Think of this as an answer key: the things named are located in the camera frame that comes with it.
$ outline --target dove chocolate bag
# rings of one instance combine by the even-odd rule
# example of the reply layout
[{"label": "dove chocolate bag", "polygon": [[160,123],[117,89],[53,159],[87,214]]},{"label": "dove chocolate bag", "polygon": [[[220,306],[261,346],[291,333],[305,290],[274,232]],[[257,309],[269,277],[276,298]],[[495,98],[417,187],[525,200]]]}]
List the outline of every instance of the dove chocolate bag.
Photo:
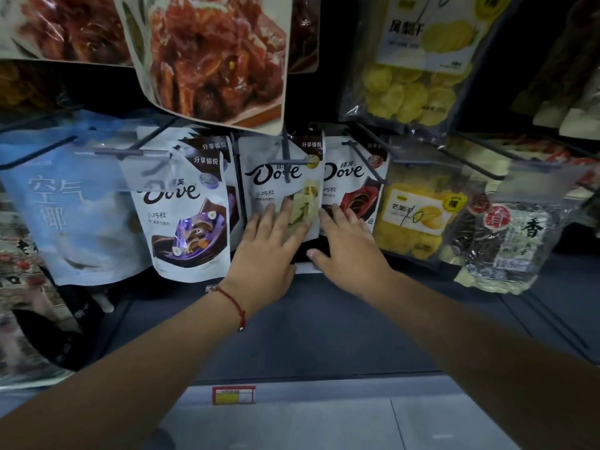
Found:
[{"label": "dove chocolate bag", "polygon": [[[139,127],[138,137],[154,129]],[[184,283],[225,276],[230,263],[230,202],[223,170],[227,141],[191,128],[169,128],[143,149],[169,151],[176,177],[167,186],[150,180],[156,191],[131,192],[154,268],[162,277]],[[126,178],[139,173],[136,161],[130,157],[122,162]]]},{"label": "dove chocolate bag", "polygon": [[[373,232],[382,184],[365,164],[385,179],[388,173],[389,156],[376,143],[367,147],[355,142],[352,137],[326,137],[325,177],[323,179],[323,208],[331,214],[331,206],[338,204],[343,211],[352,209],[357,218],[362,218]],[[354,142],[361,156],[348,144]]]},{"label": "dove chocolate bag", "polygon": [[304,241],[313,240],[319,236],[317,216],[323,198],[325,139],[320,135],[288,137],[290,159],[306,164],[290,165],[287,179],[282,164],[270,164],[283,160],[283,140],[282,136],[266,135],[239,139],[246,214],[250,218],[253,213],[262,213],[270,203],[279,212],[283,199],[289,197],[293,210],[286,237],[310,219],[312,227]]}]

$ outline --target dried mango bag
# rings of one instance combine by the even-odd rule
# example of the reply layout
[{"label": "dried mango bag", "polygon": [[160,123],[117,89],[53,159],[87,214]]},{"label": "dried mango bag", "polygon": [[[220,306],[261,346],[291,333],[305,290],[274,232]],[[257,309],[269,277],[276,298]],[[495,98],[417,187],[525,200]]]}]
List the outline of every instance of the dried mango bag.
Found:
[{"label": "dried mango bag", "polygon": [[446,135],[463,84],[520,0],[371,0],[341,119]]},{"label": "dried mango bag", "polygon": [[392,165],[373,231],[379,249],[436,263],[453,222],[467,203],[456,192],[456,170]]}]

